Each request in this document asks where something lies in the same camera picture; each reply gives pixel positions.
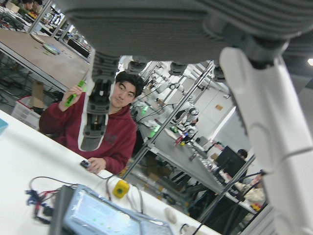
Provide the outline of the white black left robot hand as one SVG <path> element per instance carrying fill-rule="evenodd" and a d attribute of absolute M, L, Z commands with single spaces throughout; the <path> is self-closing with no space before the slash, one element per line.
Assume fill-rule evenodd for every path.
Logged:
<path fill-rule="evenodd" d="M 313 232 L 313 137 L 282 58 L 313 30 L 310 0 L 59 0 L 93 48 L 182 65 L 219 59 L 266 172 L 280 235 Z"/>

